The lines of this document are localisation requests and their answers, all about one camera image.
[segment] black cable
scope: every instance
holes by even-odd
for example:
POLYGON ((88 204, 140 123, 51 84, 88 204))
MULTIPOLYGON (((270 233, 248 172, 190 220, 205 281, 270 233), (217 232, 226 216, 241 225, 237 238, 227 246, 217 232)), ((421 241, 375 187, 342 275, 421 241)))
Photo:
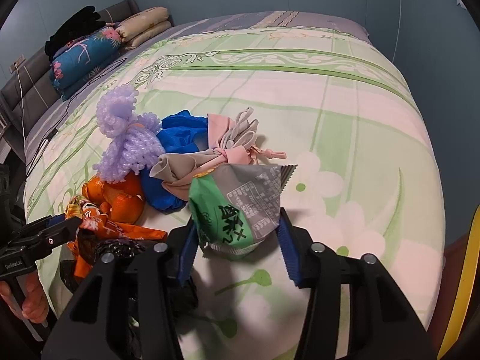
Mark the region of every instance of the black cable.
POLYGON ((32 174, 32 171, 33 169, 35 168, 35 166, 37 166, 38 162, 40 161, 40 158, 42 158, 41 155, 38 155, 39 152, 40 152, 40 149, 42 147, 42 145, 44 144, 45 142, 45 139, 48 140, 48 142, 50 142, 52 140, 52 138, 55 136, 55 134, 58 132, 57 130, 57 127, 60 125, 60 123, 63 121, 64 117, 68 116, 68 109, 70 107, 70 104, 71 102, 76 99, 78 97, 78 95, 80 95, 85 89, 87 89, 90 85, 92 85, 93 83, 95 83, 96 81, 98 81, 99 79, 103 78, 106 74, 110 73, 112 70, 118 68, 121 64, 123 64, 127 59, 126 58, 122 58, 122 59, 119 59, 115 62, 113 62, 112 64, 110 64, 109 66, 107 66, 98 76, 95 76, 93 77, 90 81, 88 81, 87 85, 84 85, 81 90, 77 91, 71 98, 69 98, 69 101, 68 101, 68 104, 67 104, 67 108, 65 109, 65 112, 63 113, 62 117, 58 120, 58 122, 53 126, 52 129, 50 129, 49 131, 47 131, 42 139, 40 140, 40 144, 38 145, 37 147, 37 150, 35 151, 35 154, 34 156, 32 157, 32 159, 30 160, 30 162, 27 164, 27 175, 26 177, 28 178, 28 176, 30 176, 30 174, 32 174), (30 169, 28 169, 28 167, 32 164, 32 162, 37 159, 35 161, 35 163, 30 167, 30 169))

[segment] bed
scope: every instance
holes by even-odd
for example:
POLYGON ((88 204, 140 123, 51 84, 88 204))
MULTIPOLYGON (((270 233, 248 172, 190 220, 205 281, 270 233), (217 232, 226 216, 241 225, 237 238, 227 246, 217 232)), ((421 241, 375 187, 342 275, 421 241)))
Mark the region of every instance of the bed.
MULTIPOLYGON (((294 225, 339 254, 379 256, 428 326, 445 236, 439 172, 407 83, 363 27, 302 12, 232 15, 173 27, 128 52, 32 127, 28 222, 63 212, 94 174, 110 142, 95 106, 124 83, 140 92, 137 113, 160 118, 183 109, 233 117, 252 107, 262 146, 287 153, 278 163, 298 165, 281 196, 294 225)), ((146 207, 139 223, 169 231, 189 216, 188 207, 146 207)), ((71 296, 57 269, 69 253, 58 248, 38 262, 57 314, 71 296)), ((200 305, 178 326, 186 359, 293 358, 309 293, 288 279, 275 237, 236 262, 198 253, 193 279, 200 305)), ((347 300, 343 288, 338 355, 347 348, 347 300)))

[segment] human hand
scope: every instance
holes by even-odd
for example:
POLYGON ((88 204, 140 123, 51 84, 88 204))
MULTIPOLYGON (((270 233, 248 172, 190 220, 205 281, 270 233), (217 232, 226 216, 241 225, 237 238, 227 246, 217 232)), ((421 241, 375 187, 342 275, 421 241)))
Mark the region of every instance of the human hand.
POLYGON ((25 301, 23 301, 22 311, 20 313, 13 304, 10 287, 6 282, 0 282, 0 296, 18 318, 27 318, 33 323, 44 322, 49 313, 49 302, 38 278, 37 271, 27 274, 26 289, 28 294, 25 297, 25 301))

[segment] pink flower print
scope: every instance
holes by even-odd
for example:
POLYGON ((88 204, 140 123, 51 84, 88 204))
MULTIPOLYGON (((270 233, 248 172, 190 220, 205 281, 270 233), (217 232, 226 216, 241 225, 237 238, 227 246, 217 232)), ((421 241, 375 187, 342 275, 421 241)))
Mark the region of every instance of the pink flower print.
POLYGON ((104 30, 102 30, 102 34, 104 34, 107 39, 120 42, 120 35, 111 27, 104 28, 104 30))
POLYGON ((53 63, 53 73, 55 74, 56 79, 63 78, 63 73, 62 73, 62 69, 60 69, 60 66, 62 66, 62 64, 58 61, 55 61, 53 63))

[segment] yellow strip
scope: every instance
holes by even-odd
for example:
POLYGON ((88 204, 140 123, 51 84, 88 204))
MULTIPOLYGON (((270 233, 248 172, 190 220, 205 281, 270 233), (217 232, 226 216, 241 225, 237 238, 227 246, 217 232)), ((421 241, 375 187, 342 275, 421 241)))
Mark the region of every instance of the yellow strip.
POLYGON ((463 261, 462 275, 458 284, 457 296, 453 305, 452 314, 448 321, 447 330, 443 337, 442 346, 438 352, 437 359, 452 347, 460 335, 467 309, 470 303, 470 296, 473 290, 473 282, 477 273, 477 264, 480 253, 480 206, 477 207, 470 229, 469 241, 466 246, 465 258, 463 261))

